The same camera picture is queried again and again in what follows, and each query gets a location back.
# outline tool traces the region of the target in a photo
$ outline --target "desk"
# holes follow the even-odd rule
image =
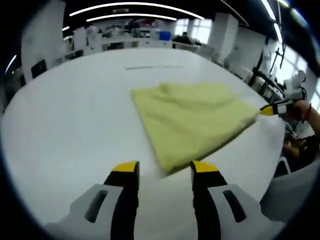
[[[222,67],[177,49],[97,53],[29,82],[1,120],[5,162],[25,205],[41,224],[58,221],[72,201],[103,183],[114,166],[132,160],[140,161],[142,183],[164,178],[131,89],[202,81],[223,83],[257,108],[267,103]],[[229,183],[260,200],[276,170],[284,132],[277,116],[259,116],[205,161],[216,163]]]

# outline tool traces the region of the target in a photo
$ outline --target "round table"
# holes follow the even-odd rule
[[[142,183],[165,177],[131,89],[203,81],[223,83],[257,108],[266,104],[222,67],[178,49],[102,52],[29,82],[5,110],[1,141],[12,182],[30,213],[41,224],[58,221],[72,201],[93,184],[102,184],[123,162],[140,161]],[[258,116],[204,161],[216,163],[229,184],[260,201],[277,167],[284,131],[279,117]]]

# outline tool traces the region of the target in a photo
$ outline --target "ceiling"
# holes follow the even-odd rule
[[[77,26],[83,26],[86,23],[86,19],[94,18],[99,16],[105,16],[114,14],[113,9],[121,7],[104,7],[99,9],[90,10],[81,14],[70,17],[69,14],[87,7],[92,7],[100,4],[116,3],[116,2],[134,2],[130,0],[90,0],[90,1],[79,1],[79,0],[63,0],[66,2],[66,9],[64,13],[63,25],[64,27],[70,26],[70,29],[76,28]],[[10,20],[4,25],[2,29],[5,37],[3,38],[4,44],[1,45],[1,68],[5,69],[6,65],[10,61],[14,52],[20,51],[21,32],[28,21],[28,19],[35,14],[43,0],[30,0],[30,1],[18,1],[12,0],[8,2],[8,7],[2,9],[3,14],[6,16],[15,16],[14,20]],[[206,19],[215,19],[216,13],[230,13],[239,20],[239,23],[245,25],[245,22],[228,6],[222,3],[221,0],[210,0],[210,1],[182,1],[180,3],[171,0],[151,0],[145,1],[156,4],[168,5],[176,8],[180,8],[192,13],[198,14]],[[270,38],[277,39],[276,32],[273,27],[273,23],[269,18],[267,11],[260,0],[226,0],[226,2],[235,9],[249,24],[251,30],[264,34]],[[273,12],[275,13],[276,19],[278,17],[277,5],[275,0],[268,0]],[[292,7],[297,8],[312,29],[313,34],[320,39],[320,21],[317,11],[319,9],[320,1],[314,0],[287,0],[290,2]],[[24,11],[17,14],[17,5],[19,9]],[[157,14],[168,17],[190,18],[192,16],[186,15],[181,12],[169,10],[159,7],[151,6],[126,6],[129,8],[129,13],[143,13],[143,14]],[[295,49],[300,55],[302,55],[309,63],[314,72],[319,73],[319,67],[315,58],[315,50],[310,40],[308,32],[301,27],[290,15],[290,11],[287,8],[281,8],[281,20],[282,20],[282,37],[284,42],[290,47]]]

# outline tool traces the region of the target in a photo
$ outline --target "window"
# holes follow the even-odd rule
[[[320,113],[320,80],[318,79],[318,83],[315,88],[315,93],[313,94],[311,101],[312,107]]]
[[[187,31],[189,19],[178,19],[174,30],[175,35],[182,35],[183,32]]]
[[[275,49],[278,48],[282,49],[282,44],[279,42]],[[274,52],[271,57],[271,64],[274,62],[275,57],[276,53]],[[275,76],[280,84],[283,84],[284,80],[290,79],[293,75],[297,74],[299,70],[304,72],[307,71],[307,62],[289,46],[286,46],[285,48],[284,58],[280,69],[281,59],[282,57],[278,55],[274,63],[275,67],[273,67],[273,71],[277,69]]]
[[[195,19],[193,21],[191,37],[199,40],[201,43],[207,44],[211,32],[212,20],[211,19]]]

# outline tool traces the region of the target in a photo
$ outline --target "yellow towel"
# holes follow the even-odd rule
[[[259,114],[222,84],[164,83],[132,97],[166,172],[214,151]]]

